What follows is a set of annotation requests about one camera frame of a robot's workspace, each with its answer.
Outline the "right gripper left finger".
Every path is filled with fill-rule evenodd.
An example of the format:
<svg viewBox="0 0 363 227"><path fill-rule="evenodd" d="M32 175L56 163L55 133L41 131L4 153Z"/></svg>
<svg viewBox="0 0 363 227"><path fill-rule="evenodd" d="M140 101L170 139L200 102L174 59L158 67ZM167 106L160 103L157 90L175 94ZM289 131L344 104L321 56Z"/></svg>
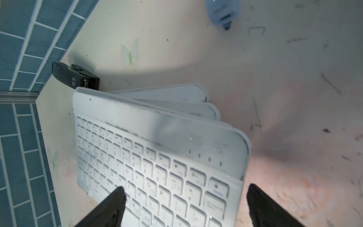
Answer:
<svg viewBox="0 0 363 227"><path fill-rule="evenodd" d="M118 186L75 227L120 227L126 201L124 188Z"/></svg>

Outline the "white keyboard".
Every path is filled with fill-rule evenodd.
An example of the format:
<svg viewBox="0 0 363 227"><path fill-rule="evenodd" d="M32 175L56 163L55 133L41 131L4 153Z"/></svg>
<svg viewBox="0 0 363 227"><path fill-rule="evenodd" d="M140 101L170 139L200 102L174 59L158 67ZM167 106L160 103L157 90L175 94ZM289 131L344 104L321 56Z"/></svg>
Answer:
<svg viewBox="0 0 363 227"><path fill-rule="evenodd" d="M126 195L122 227L233 227L251 142L221 121L77 88L77 183Z"/></svg>

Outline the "yellow keyboard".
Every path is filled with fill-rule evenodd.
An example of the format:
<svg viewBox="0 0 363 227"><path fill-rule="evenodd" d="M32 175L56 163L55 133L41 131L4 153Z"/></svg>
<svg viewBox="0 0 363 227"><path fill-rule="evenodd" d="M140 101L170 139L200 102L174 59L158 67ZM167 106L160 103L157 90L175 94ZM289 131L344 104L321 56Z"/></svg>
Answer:
<svg viewBox="0 0 363 227"><path fill-rule="evenodd" d="M208 92L197 83L161 86L153 88L129 89L109 92L130 98L209 103Z"/></svg>
<svg viewBox="0 0 363 227"><path fill-rule="evenodd" d="M145 102L148 104L169 108L186 114L192 114L199 117L208 118L211 120L220 121L221 115L217 107L211 103L193 103L182 101L167 101L167 100L154 100L154 99L136 99L137 101Z"/></svg>

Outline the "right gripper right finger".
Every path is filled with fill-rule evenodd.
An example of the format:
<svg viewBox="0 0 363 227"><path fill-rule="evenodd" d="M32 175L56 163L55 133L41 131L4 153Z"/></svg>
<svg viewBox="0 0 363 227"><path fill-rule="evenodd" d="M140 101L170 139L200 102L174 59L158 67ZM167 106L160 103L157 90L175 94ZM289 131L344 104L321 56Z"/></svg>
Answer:
<svg viewBox="0 0 363 227"><path fill-rule="evenodd" d="M254 227L304 227L256 184L250 184L246 195Z"/></svg>

